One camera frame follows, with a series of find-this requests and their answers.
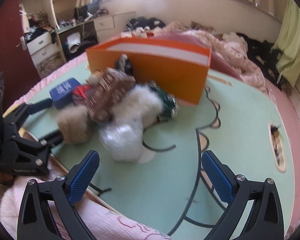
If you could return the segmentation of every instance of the green curtain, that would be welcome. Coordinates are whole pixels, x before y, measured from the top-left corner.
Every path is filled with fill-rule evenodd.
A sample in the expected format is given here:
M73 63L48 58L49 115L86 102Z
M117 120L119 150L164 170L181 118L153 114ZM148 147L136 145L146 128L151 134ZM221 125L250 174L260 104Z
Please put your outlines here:
M294 87L300 74L300 9L294 0L288 0L274 48L283 51L277 63L280 76L284 76Z

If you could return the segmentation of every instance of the green object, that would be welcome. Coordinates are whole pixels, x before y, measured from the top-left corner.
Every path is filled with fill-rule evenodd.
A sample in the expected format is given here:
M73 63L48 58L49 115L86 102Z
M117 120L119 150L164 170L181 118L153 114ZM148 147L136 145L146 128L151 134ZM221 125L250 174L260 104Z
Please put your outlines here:
M152 91L157 93L157 95L163 102L163 112L161 116L172 119L175 118L179 113L179 106L174 95L166 93L157 85L155 81L149 82L148 86Z
M85 66L86 62L69 70L37 93L30 103L47 98L51 88L68 78L75 77L84 82L90 74ZM103 201L124 216L165 234L178 224L188 207L184 215L189 219L180 221L171 238L202 240L211 228L189 221L215 225L224 212L198 177L205 135L208 149L235 174L244 174L247 179L256 181L274 179L286 231L294 202L294 168L289 139L276 106L253 87L213 70L209 70L209 74L231 82L233 86L207 78L206 85L211 91L203 91L198 105L187 106L180 101L180 112L173 122L162 122L145 131L144 143L153 149L144 147L138 163L114 161L101 144L98 129L88 143L61 144L52 149L53 155L70 170L89 150L96 150L100 155L100 167L91 183L101 189L112 188L100 196ZM25 128L40 138L58 128L57 115L58 110L54 107L31 115ZM216 115L221 124L219 128L216 128ZM281 125L279 131L286 162L283 173L275 166L269 124ZM232 239L240 235L251 206L249 201Z
M300 74L300 8L294 0L288 0L274 49L283 51L277 69L294 87Z

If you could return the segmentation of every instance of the blue box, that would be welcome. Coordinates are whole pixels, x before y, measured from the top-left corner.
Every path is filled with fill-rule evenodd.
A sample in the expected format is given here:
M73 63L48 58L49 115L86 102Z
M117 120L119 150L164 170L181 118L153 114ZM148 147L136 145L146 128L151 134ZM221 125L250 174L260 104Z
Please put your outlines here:
M50 95L56 109L61 109L72 102L71 92L80 85L81 84L79 81L77 81L75 78L69 78L68 80L51 89Z

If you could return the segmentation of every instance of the red door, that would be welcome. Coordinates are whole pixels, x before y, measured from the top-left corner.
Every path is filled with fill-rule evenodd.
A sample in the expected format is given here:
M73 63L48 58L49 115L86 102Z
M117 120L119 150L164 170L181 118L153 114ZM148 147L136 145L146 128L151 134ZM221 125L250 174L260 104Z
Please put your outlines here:
M0 72L4 77L3 110L40 81L28 50L16 47L23 36L19 0L5 0L0 8Z

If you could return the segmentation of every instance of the silver screw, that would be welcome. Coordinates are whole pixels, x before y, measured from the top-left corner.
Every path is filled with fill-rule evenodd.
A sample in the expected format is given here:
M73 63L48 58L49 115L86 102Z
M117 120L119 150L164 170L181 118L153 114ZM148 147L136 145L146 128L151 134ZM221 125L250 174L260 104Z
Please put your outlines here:
M244 181L246 179L245 176L243 176L242 174L237 175L237 179L240 181Z
M35 183L35 180L34 179L31 179L28 181L28 185L33 185Z
M268 178L268 179L267 179L267 182L268 182L269 184L274 184L274 180L271 179L271 178Z
M65 175L59 175L58 177L57 177L57 181L63 181L64 179L65 179Z
M38 166L41 166L43 164L43 161L40 159L36 159L35 164L37 164Z
M46 140L41 140L40 143L41 143L43 146L47 145L47 141L46 141Z

